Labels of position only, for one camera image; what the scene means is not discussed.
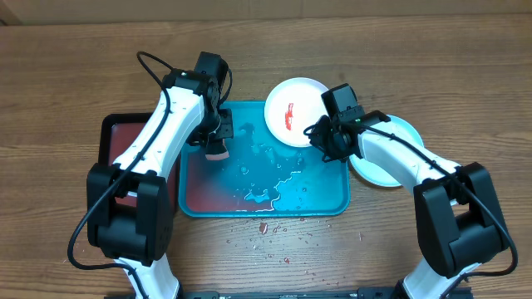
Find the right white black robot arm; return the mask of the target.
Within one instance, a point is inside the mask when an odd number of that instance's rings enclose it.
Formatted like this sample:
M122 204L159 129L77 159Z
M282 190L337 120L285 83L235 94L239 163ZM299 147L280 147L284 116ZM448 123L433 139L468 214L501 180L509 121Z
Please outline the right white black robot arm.
M422 260L399 281L393 297L447 298L462 281L481 276L479 265L505 250L510 250L512 262L495 275L516 269L516 246L482 165L461 166L433 154L409 140L380 111L348 121L324 115L303 133L323 152L323 161L356 155L412 194Z

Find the white pink-rimmed plate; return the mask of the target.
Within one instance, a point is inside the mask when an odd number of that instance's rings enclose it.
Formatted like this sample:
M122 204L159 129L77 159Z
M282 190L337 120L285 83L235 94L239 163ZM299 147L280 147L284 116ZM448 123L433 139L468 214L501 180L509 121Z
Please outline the white pink-rimmed plate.
M327 114L321 94L328 88L319 81L295 77L279 83L269 93L264 119L272 135L292 147L309 147L303 133Z

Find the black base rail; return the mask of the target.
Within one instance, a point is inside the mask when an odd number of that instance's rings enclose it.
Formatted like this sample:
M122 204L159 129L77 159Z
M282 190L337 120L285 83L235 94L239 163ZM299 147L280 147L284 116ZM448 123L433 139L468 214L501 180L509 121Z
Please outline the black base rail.
M361 287L356 291L315 291L315 292L185 292L178 295L183 299L392 299L400 298L393 287Z

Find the teal plastic tray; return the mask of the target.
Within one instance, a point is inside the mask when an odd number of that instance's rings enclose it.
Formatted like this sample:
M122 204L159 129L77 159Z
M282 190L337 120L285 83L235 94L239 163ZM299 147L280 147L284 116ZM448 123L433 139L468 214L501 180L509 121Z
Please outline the teal plastic tray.
M334 216L350 204L345 163L324 163L313 148L277 140L262 101L226 102L234 137L227 159L207 160L202 147L185 145L180 157L178 202L194 218Z

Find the black rectangular tray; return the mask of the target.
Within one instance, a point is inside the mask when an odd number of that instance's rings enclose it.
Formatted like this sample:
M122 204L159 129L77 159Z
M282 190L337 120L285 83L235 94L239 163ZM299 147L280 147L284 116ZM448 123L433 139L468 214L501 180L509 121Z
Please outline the black rectangular tray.
M110 114L101 125L101 137L98 154L98 164L111 165L114 160L126 151L142 131L151 113ZM170 171L167 188L170 196L170 208L173 214L179 209L178 184L180 170L180 155L175 160Z

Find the light blue plastic plate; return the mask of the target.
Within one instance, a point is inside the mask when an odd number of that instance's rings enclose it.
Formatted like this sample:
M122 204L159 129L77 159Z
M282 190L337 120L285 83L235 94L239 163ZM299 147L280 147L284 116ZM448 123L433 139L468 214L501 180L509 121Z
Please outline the light blue plastic plate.
M410 141L424 147L421 135L410 123L395 115L389 115L389 117L391 122L397 127L397 130L400 131L402 135L407 137ZM371 162L360 159L356 155L351 155L349 157L349 162L354 170L370 184L384 188L401 187L401 184L388 172Z

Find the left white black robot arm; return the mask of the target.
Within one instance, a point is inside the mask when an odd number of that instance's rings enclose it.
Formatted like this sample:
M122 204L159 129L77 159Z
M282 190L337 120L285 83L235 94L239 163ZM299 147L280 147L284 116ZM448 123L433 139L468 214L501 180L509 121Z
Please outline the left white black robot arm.
M166 256L174 207L168 178L184 145L201 146L209 160L226 159L232 115L222 108L232 81L227 66L172 69L159 81L158 106L132 144L112 164L96 163L86 179L87 212L79 226L121 268L135 298L181 298Z

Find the green orange scrub sponge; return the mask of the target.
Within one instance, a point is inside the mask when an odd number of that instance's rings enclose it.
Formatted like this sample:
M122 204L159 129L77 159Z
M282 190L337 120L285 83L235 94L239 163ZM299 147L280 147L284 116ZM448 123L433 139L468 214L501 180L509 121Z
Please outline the green orange scrub sponge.
M218 161L227 159L229 157L229 152L225 145L224 140L218 140L213 143L209 143L205 147L205 158L207 160Z

